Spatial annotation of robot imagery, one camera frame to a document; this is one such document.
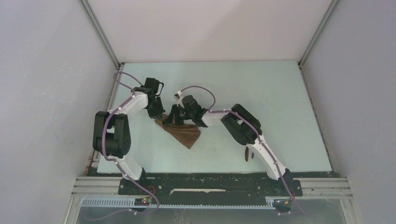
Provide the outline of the brown cloth napkin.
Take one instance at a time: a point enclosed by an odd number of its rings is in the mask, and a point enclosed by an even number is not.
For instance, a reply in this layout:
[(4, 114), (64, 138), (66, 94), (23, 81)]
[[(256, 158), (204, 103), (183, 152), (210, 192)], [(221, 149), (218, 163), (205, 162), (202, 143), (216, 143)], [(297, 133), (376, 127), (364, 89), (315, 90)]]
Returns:
[(184, 147), (191, 149), (201, 135), (199, 127), (192, 124), (166, 126), (165, 120), (167, 118), (167, 114), (162, 114), (161, 118), (155, 119), (155, 123), (180, 142)]

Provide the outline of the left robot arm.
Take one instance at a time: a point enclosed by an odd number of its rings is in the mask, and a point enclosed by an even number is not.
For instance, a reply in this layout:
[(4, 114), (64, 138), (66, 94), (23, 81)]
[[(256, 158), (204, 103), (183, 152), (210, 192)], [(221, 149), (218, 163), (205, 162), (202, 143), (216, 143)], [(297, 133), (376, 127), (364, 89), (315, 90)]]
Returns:
[(159, 95), (135, 92), (121, 105), (109, 111), (95, 114), (93, 128), (93, 149), (114, 162), (125, 179), (131, 179), (130, 189), (136, 194), (143, 194), (148, 182), (142, 178), (144, 168), (129, 155), (132, 144), (130, 121), (141, 110), (146, 110), (151, 119), (161, 118), (165, 113)]

